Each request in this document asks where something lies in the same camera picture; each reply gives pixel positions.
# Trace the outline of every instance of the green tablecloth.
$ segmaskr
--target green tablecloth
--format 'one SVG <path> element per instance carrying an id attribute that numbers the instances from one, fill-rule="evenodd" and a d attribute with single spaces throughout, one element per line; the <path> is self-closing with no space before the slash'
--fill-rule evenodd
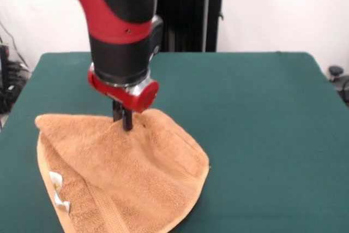
<path id="1" fill-rule="evenodd" d="M 0 232 L 62 232 L 37 167 L 35 116 L 110 115 L 88 53 L 43 56 L 0 133 Z M 173 53 L 154 107 L 204 148 L 199 202 L 173 232 L 349 232 L 349 112 L 305 53 Z"/>

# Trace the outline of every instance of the orange towel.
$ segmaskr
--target orange towel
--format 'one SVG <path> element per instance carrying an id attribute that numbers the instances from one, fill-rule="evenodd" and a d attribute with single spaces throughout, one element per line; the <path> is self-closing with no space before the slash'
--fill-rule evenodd
<path id="1" fill-rule="evenodd" d="M 159 110 L 133 120 L 130 132 L 108 117 L 35 120 L 40 173 L 66 233 L 165 233 L 196 204 L 209 170 L 202 148 Z M 55 205 L 50 171 L 63 177 L 69 211 Z"/>

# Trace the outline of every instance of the black cable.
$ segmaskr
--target black cable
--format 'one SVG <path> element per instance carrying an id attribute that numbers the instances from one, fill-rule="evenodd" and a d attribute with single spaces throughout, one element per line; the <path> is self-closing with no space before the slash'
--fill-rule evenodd
<path id="1" fill-rule="evenodd" d="M 344 102 L 349 103 L 349 98 L 348 98 L 348 100 L 347 100 L 347 98 L 346 98 L 346 91 L 345 91 L 345 88 L 346 88 L 347 84 L 349 84 L 349 79 L 346 80 L 346 81 L 343 83 L 342 92 L 343 92 L 343 100 L 344 100 Z"/>
<path id="2" fill-rule="evenodd" d="M 17 55 L 19 56 L 20 60 L 23 62 L 23 64 L 29 68 L 28 64 L 26 63 L 26 61 L 24 60 L 24 58 L 21 56 L 21 54 L 19 53 L 18 49 L 17 49 L 17 46 L 16 46 L 16 42 L 15 42 L 15 39 L 14 37 L 10 34 L 10 32 L 5 28 L 4 24 L 2 24 L 2 22 L 0 21 L 0 26 L 3 28 L 3 30 L 5 31 L 5 33 L 7 35 L 9 35 L 9 37 L 12 39 L 12 44 L 13 44 L 13 48 L 15 49 Z"/>

